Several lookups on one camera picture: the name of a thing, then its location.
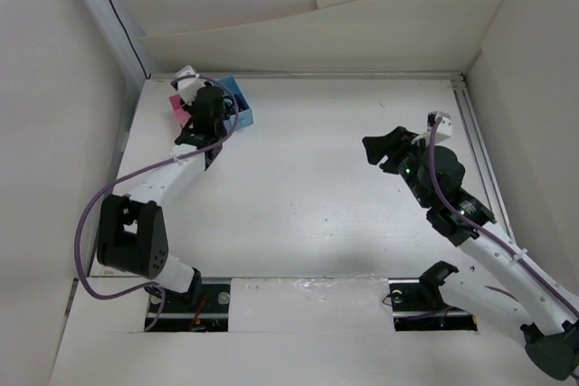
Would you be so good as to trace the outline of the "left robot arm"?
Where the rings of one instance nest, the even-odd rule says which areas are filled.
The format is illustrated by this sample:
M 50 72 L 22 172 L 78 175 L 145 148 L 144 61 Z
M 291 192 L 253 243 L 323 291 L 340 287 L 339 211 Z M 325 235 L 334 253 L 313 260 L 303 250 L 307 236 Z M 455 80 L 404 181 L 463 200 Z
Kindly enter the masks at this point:
M 223 149 L 226 101 L 220 86 L 203 86 L 185 106 L 190 118 L 166 165 L 155 168 L 124 195 L 110 194 L 100 206 L 97 261 L 161 286 L 182 310 L 201 302 L 201 273 L 170 253 L 163 207 L 205 172 Z

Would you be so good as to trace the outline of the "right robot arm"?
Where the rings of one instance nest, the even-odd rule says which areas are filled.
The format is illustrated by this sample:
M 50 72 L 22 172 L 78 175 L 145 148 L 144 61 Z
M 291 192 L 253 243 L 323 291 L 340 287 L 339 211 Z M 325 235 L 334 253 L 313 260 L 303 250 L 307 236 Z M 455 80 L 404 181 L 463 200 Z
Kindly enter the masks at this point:
M 362 140 L 370 165 L 399 175 L 433 229 L 474 259 L 503 287 L 494 291 L 439 261 L 423 272 L 421 302 L 468 312 L 522 347 L 544 374 L 578 377 L 578 298 L 557 284 L 497 223 L 492 211 L 462 188 L 465 168 L 436 143 L 437 129 L 418 135 L 397 127 Z

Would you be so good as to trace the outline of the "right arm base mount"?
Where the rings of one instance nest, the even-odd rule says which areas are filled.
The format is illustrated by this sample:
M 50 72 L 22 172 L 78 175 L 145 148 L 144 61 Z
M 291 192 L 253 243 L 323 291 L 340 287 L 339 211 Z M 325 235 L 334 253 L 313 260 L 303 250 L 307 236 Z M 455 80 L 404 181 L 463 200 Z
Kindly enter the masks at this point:
M 382 304 L 392 309 L 396 332 L 469 331 L 477 332 L 475 317 L 447 305 L 440 287 L 458 269 L 439 261 L 418 278 L 389 278 Z

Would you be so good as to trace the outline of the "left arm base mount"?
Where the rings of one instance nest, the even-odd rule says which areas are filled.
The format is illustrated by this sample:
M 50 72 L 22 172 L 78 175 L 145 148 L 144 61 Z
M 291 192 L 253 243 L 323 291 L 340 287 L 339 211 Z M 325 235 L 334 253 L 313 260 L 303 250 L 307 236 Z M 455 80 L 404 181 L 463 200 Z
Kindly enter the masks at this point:
M 145 317 L 146 332 L 224 333 L 229 326 L 231 283 L 226 278 L 203 281 L 195 305 L 189 306 L 180 295 L 166 292 L 161 305 L 158 289 L 148 290 L 149 300 Z

